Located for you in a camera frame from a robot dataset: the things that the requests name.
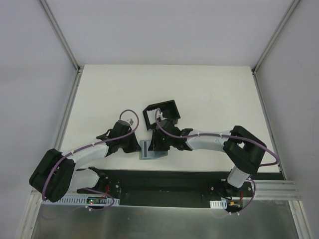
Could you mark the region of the green leather card holder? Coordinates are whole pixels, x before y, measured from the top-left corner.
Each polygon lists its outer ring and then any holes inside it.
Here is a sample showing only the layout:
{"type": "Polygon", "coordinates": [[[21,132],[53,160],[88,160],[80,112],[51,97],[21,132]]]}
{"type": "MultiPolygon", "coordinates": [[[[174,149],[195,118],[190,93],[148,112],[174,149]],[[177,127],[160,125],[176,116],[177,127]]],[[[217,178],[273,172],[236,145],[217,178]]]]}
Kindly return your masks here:
{"type": "Polygon", "coordinates": [[[159,159],[161,157],[165,157],[165,156],[168,156],[168,152],[167,151],[151,151],[151,154],[152,154],[152,157],[148,160],[152,160],[152,159],[159,159]]]}

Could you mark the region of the black plastic card box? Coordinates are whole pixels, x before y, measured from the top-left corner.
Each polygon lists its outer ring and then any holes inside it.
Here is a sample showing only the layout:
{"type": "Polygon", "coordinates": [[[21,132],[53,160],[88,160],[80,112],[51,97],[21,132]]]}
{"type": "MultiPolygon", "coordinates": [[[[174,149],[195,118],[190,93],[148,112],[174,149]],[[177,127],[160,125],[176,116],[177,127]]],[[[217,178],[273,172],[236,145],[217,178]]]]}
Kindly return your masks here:
{"type": "Polygon", "coordinates": [[[143,117],[147,130],[153,130],[156,127],[155,112],[157,109],[159,109],[159,115],[172,121],[174,124],[177,124],[180,119],[175,100],[151,104],[143,110],[143,117]]]}

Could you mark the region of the white card with black stripe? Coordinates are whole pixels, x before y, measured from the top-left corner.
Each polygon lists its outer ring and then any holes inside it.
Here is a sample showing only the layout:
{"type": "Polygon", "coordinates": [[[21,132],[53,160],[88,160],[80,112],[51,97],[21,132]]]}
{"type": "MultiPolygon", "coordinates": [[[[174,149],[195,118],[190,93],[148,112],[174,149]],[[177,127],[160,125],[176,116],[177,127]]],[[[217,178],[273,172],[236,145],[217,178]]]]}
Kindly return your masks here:
{"type": "Polygon", "coordinates": [[[151,152],[149,151],[149,146],[150,146],[150,141],[149,140],[143,140],[142,141],[142,159],[150,159],[152,157],[151,152]]]}

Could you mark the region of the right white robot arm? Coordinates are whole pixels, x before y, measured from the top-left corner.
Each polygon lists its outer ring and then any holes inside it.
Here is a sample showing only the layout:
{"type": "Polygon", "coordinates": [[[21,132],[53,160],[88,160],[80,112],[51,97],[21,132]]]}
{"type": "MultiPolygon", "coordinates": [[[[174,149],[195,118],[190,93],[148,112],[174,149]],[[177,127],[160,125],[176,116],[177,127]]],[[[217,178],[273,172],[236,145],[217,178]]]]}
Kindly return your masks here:
{"type": "Polygon", "coordinates": [[[236,125],[221,133],[179,129],[168,119],[153,129],[148,150],[167,152],[171,147],[180,151],[212,150],[226,153],[234,167],[224,184],[225,193],[236,196],[246,179],[257,173],[265,154],[266,144],[244,127],[236,125]]]}

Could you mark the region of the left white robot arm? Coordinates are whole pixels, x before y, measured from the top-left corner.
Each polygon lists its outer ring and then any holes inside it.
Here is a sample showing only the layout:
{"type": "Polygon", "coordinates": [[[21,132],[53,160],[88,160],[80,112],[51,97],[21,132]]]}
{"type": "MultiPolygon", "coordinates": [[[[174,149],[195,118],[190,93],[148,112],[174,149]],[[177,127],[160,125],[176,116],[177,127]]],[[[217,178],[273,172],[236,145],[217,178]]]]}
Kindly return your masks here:
{"type": "Polygon", "coordinates": [[[29,184],[45,199],[57,202],[68,191],[95,194],[108,191],[106,174],[94,166],[85,165],[116,153],[139,152],[133,121],[118,120],[114,127],[97,136],[93,142],[70,153],[60,152],[55,148],[48,150],[29,179],[29,184]]]}

